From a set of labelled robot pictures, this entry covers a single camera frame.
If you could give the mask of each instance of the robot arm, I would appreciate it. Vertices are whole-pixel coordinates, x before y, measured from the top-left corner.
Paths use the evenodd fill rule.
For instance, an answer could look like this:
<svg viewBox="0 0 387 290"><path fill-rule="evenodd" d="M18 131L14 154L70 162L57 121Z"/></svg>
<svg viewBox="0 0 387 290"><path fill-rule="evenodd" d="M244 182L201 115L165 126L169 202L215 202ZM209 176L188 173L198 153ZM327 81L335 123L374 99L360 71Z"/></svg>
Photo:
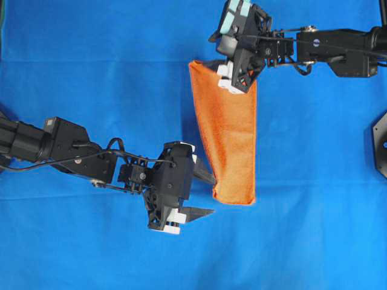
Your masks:
<svg viewBox="0 0 387 290"><path fill-rule="evenodd" d="M387 0L380 0L383 26L370 32L319 31L313 26L272 31L272 18L261 7L250 1L228 0L219 27L209 41L216 42L217 52L227 57L226 64L233 64L228 64L232 67L231 85L242 92L249 90L266 66L291 65L306 76L313 64L326 62L339 77L372 77L378 66L386 66L380 63L387 59L386 8ZM296 31L295 39L285 37L285 33ZM294 42L297 61L292 58Z"/></svg>
<svg viewBox="0 0 387 290"><path fill-rule="evenodd" d="M112 149L114 143L119 149ZM211 214L212 210L183 207L189 199L192 178L215 184L195 147L183 142L164 145L159 159L148 159L125 152L123 141L113 138L106 149L90 141L84 127L61 118L49 118L43 129L0 115L0 169L26 172L43 166L89 179L95 187L143 195L148 211L148 227L180 233L180 224ZM36 163L9 167L11 158ZM118 182L111 185L117 159L123 158Z"/></svg>

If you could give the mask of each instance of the blue cloth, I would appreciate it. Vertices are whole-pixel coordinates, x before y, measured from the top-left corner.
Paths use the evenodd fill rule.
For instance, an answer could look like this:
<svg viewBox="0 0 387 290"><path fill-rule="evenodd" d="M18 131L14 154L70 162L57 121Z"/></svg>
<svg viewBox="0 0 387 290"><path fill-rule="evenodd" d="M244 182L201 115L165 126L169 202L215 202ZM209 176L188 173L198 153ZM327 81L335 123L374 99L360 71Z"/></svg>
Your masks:
<svg viewBox="0 0 387 290"><path fill-rule="evenodd" d="M207 38L223 0L6 0L0 104L41 127L60 116L101 145L157 157L198 146L187 64L221 56ZM377 1L261 1L275 28L369 31ZM337 78L326 64L259 78L257 194L221 205L195 183L187 205L213 208L181 236L149 231L142 198L51 168L0 175L0 289L385 289L387 181L372 124L386 73Z"/></svg>

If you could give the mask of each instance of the metal bracket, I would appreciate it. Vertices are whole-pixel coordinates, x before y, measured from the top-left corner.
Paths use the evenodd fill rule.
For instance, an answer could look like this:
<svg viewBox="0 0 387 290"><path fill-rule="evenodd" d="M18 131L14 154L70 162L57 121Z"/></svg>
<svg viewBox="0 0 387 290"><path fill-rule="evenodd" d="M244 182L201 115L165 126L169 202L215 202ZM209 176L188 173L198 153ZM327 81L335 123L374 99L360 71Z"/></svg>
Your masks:
<svg viewBox="0 0 387 290"><path fill-rule="evenodd" d="M387 114L372 128L376 169L387 178Z"/></svg>

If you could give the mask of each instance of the orange cloth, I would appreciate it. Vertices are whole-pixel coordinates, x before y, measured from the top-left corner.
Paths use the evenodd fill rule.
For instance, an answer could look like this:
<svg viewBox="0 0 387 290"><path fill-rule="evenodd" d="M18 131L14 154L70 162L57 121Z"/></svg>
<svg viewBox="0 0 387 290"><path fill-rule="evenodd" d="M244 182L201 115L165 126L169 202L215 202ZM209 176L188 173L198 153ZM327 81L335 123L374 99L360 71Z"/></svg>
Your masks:
<svg viewBox="0 0 387 290"><path fill-rule="evenodd" d="M189 64L201 139L225 204L255 202L256 82L247 94L218 87L218 76L201 62Z"/></svg>

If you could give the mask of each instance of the black cable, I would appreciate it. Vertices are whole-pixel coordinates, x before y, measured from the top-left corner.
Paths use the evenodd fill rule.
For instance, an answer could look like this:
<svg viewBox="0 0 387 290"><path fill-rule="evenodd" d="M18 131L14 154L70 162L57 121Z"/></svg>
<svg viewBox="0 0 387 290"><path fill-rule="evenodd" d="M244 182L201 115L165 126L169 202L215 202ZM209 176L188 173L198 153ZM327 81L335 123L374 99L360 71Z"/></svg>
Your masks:
<svg viewBox="0 0 387 290"><path fill-rule="evenodd" d="M306 41L306 40L299 40L299 39L293 39L293 38L281 38L281 37L270 37L270 36L257 36L257 35L241 35L242 37L254 37L257 39L265 39L265 40L276 40L276 41L290 41L290 42L297 42L299 44L313 44L312 41ZM338 47L336 45L331 44L325 44L320 43L320 46L322 47L329 47L329 48L335 48L338 50L345 50L345 51L354 51L358 53L364 53L369 56L375 56L375 57L381 57L382 59L387 59L387 54L384 53L376 53L374 51L369 50L361 50L358 48L345 48L345 47Z"/></svg>
<svg viewBox="0 0 387 290"><path fill-rule="evenodd" d="M171 161L171 160L149 159L149 158L137 156L137 155L134 155L134 154L122 151L122 150L106 149L106 150L102 150L100 152L89 154L89 155L85 155L85 156L78 156L78 157L62 159L62 160L58 160L58 161L49 161L49 162L44 162L44 163L40 163L40 164L36 164L36 165L29 166L29 167L24 167L24 168L12 168L12 167L8 167L8 166L0 165L0 169L8 170L8 171L11 171L11 172L27 172L27 171L38 169L38 168L45 167L45 166L58 165L58 164L61 164L61 163L72 162L72 161L75 161L75 160L89 159L89 158L96 157L96 156L99 156L99 155L104 155L104 154L115 154L115 155L117 155L119 157L122 157L122 158L124 158L124 157L137 158L137 159L144 160L144 161L147 161L147 162L150 162L150 163L159 163L159 162L161 162L161 163L171 163L173 166L176 166L176 164L173 161Z"/></svg>
<svg viewBox="0 0 387 290"><path fill-rule="evenodd" d="M119 148L121 151L125 151L125 146L123 144L123 140L121 138L117 138L117 137L110 140L107 149L110 149L114 145L115 142L118 142ZM124 157L124 160L125 160L126 165L129 165L128 157Z"/></svg>

